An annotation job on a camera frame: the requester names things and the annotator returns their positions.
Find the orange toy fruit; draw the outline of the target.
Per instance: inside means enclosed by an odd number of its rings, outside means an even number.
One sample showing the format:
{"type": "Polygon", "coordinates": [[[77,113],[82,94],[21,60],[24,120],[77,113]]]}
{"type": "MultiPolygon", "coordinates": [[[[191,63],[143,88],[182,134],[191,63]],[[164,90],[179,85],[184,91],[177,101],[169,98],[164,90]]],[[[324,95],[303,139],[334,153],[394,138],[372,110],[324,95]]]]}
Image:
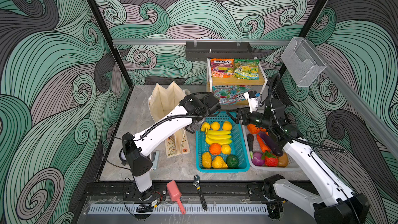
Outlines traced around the orange toy fruit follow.
{"type": "Polygon", "coordinates": [[[222,151],[221,145],[218,143],[213,143],[209,147],[209,152],[211,155],[218,156],[221,154],[221,151],[222,151]]]}

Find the cream floral grocery bag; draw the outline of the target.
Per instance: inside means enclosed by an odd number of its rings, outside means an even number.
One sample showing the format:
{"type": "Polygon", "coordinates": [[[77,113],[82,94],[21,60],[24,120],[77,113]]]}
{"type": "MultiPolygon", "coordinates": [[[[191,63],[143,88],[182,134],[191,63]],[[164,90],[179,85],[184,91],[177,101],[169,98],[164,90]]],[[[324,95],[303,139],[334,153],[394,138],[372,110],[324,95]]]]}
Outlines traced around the cream floral grocery bag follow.
{"type": "MultiPolygon", "coordinates": [[[[169,114],[186,96],[174,81],[167,87],[156,84],[149,100],[149,110],[152,119],[157,122],[169,114]]],[[[189,142],[185,129],[180,129],[165,141],[166,156],[168,158],[190,153],[189,142]]]]}

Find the orange Fox's candy bag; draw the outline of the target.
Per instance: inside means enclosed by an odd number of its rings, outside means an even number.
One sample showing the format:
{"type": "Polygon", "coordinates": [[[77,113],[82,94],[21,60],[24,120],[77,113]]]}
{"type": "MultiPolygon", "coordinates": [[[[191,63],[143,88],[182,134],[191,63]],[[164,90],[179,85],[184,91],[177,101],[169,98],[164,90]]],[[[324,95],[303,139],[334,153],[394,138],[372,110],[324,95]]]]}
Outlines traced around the orange Fox's candy bag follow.
{"type": "Polygon", "coordinates": [[[230,78],[234,76],[234,59],[210,59],[212,77],[230,78]]]}

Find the yellow toy pear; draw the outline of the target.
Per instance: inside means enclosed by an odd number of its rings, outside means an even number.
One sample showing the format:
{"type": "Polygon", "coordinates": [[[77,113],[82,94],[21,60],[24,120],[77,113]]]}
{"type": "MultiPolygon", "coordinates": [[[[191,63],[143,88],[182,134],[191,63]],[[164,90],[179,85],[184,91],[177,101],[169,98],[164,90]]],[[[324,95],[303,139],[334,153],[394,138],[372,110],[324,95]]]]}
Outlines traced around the yellow toy pear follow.
{"type": "Polygon", "coordinates": [[[228,165],[221,156],[216,156],[211,163],[213,169],[227,169],[228,165]]]}

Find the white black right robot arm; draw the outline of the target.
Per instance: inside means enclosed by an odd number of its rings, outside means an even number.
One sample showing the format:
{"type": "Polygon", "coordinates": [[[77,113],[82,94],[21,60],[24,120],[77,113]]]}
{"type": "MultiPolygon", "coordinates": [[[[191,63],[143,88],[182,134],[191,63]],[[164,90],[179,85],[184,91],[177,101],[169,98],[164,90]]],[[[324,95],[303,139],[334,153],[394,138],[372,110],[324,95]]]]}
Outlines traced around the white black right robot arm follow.
{"type": "Polygon", "coordinates": [[[265,179],[264,191],[271,201],[287,200],[314,218],[318,224],[363,224],[370,210],[364,194],[355,193],[319,158],[317,151],[343,152],[342,149],[313,144],[302,138],[300,132],[285,122],[285,105],[272,98],[273,86],[281,79],[272,77],[264,112],[247,108],[236,110],[235,123],[253,124],[275,135],[269,148],[274,154],[284,151],[302,169],[316,188],[317,194],[302,189],[280,175],[265,179]]]}

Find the small yellow fruit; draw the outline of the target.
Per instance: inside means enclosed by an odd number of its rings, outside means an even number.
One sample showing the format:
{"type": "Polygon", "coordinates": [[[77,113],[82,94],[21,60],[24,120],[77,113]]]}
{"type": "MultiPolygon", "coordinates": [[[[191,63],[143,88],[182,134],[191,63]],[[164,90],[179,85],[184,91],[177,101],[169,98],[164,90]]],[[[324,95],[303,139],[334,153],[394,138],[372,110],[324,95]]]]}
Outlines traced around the small yellow fruit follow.
{"type": "Polygon", "coordinates": [[[224,144],[221,146],[221,153],[224,155],[230,155],[231,154],[231,147],[228,144],[224,144]]]}

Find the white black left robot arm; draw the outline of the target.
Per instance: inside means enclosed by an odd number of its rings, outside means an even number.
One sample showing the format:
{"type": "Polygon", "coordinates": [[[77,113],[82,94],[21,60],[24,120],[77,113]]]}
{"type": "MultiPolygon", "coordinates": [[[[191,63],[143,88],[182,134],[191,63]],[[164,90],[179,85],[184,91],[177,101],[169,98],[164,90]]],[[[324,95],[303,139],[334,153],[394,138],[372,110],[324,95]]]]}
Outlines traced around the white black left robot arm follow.
{"type": "Polygon", "coordinates": [[[188,127],[193,133],[205,118],[220,110],[219,100],[212,93],[193,93],[185,96],[170,113],[146,130],[123,135],[123,154],[134,178],[137,199],[147,200],[153,192],[150,154],[154,149],[180,129],[188,127]]]}

